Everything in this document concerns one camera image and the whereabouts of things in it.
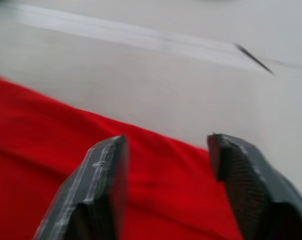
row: dark gray plastic part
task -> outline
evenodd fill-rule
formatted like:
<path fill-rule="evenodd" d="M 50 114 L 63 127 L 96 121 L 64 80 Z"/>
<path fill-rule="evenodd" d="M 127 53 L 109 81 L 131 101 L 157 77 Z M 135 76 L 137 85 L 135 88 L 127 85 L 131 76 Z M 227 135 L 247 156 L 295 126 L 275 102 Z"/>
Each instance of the dark gray plastic part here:
<path fill-rule="evenodd" d="M 124 136 L 91 147 L 60 187 L 37 240 L 120 240 L 127 200 L 128 149 Z"/>
<path fill-rule="evenodd" d="M 226 134 L 209 135 L 207 143 L 243 238 L 302 240 L 302 197 L 258 148 Z"/>

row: white floor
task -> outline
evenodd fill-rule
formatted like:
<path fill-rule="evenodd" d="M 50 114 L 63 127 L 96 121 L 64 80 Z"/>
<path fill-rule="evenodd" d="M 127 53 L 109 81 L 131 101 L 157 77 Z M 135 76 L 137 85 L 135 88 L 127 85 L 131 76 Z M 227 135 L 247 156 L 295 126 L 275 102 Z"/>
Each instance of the white floor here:
<path fill-rule="evenodd" d="M 302 0 L 6 1 L 0 74 L 194 145 L 245 138 L 302 192 Z"/>

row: red cloth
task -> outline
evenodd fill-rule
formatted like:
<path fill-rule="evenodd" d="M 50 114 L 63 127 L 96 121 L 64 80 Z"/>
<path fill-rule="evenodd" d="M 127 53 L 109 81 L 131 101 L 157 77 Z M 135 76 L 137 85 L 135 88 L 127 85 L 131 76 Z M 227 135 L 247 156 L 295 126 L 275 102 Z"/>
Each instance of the red cloth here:
<path fill-rule="evenodd" d="M 207 151 L 0 79 L 0 240 L 32 239 L 87 150 L 120 134 L 130 147 L 125 240 L 242 239 Z"/>

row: red fabric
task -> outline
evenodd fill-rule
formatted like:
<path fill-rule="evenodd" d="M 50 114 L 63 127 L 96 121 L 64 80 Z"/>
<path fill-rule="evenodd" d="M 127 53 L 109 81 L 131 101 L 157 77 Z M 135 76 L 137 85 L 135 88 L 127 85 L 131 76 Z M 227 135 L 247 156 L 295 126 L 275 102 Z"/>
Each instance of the red fabric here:
<path fill-rule="evenodd" d="M 87 150 L 119 134 L 130 146 L 125 240 L 242 239 L 207 151 L 0 79 L 0 240 L 31 239 Z"/>

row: textured surface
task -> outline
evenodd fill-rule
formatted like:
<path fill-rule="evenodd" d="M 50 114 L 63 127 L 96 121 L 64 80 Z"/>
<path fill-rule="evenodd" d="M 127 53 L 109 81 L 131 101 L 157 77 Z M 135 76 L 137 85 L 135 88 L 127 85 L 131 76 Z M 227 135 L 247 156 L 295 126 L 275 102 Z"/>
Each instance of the textured surface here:
<path fill-rule="evenodd" d="M 268 202 L 265 189 L 250 172 L 246 156 L 233 146 L 225 180 L 230 204 L 244 239 L 253 239 Z"/>

